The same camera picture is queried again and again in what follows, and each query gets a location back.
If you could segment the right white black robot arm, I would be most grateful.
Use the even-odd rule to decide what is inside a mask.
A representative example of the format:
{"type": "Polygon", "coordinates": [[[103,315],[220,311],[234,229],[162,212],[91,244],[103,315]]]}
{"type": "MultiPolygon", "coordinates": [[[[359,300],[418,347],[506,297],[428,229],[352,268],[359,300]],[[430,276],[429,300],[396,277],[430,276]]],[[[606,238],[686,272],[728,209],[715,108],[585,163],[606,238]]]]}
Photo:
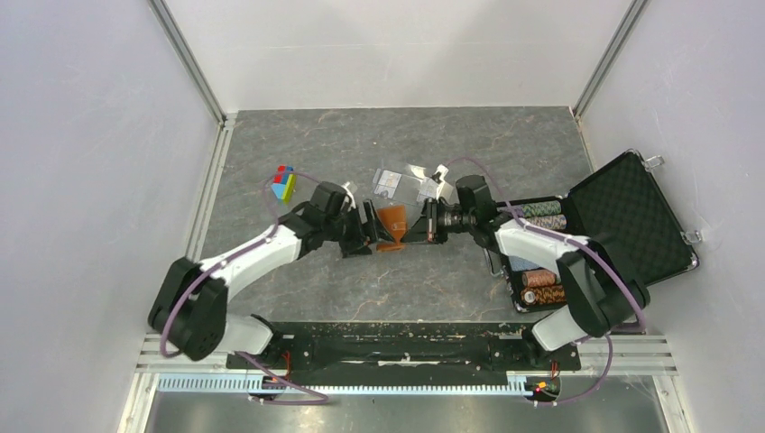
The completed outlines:
{"type": "Polygon", "coordinates": [[[485,177],[456,183],[458,201],[428,198],[419,219],[402,237],[405,244],[443,244],[451,234],[470,234],[487,251],[518,256],[559,278],[565,306],[533,324],[521,357],[533,368],[552,362],[564,345],[602,337],[628,318],[645,328],[650,295],[631,259],[616,240],[569,235],[535,226],[509,208],[501,211],[485,177]]]}

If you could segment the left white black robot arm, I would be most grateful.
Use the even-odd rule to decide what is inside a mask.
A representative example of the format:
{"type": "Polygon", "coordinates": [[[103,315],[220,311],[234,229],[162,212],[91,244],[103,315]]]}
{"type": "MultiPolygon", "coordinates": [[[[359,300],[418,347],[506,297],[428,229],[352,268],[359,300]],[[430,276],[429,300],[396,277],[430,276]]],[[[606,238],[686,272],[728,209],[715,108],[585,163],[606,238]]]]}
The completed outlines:
{"type": "Polygon", "coordinates": [[[255,238],[216,257],[173,262],[147,322],[160,335],[164,357],[200,361],[223,350],[244,352],[261,367],[273,367],[283,356],[278,331],[256,315],[229,312],[230,301],[267,273],[325,243],[336,243],[343,257],[354,257],[369,255],[372,244],[392,239],[371,201],[356,203],[349,185],[322,181],[309,200],[255,238]]]}

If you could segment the clear plastic card sleeve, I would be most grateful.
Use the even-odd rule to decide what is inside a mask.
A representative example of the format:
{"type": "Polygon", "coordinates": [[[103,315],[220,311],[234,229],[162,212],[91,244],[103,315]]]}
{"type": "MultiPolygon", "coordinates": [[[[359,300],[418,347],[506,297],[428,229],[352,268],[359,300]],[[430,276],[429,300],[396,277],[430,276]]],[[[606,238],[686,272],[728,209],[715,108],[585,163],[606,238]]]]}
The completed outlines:
{"type": "Polygon", "coordinates": [[[435,169],[397,161],[384,163],[373,176],[373,194],[412,206],[430,198],[450,200],[454,186],[447,175],[443,184],[435,184],[430,179],[435,169]]]}

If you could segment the brown leather card holder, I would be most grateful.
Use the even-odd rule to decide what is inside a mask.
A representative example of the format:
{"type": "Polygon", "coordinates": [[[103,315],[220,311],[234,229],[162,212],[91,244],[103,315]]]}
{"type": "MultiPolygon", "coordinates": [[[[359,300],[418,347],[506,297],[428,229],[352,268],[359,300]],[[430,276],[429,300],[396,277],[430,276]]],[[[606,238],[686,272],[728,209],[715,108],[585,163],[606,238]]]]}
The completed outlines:
{"type": "Polygon", "coordinates": [[[384,207],[377,211],[377,216],[392,240],[381,240],[376,246],[376,251],[388,253],[402,250],[405,245],[401,239],[408,231],[406,207],[403,205],[384,207]]]}

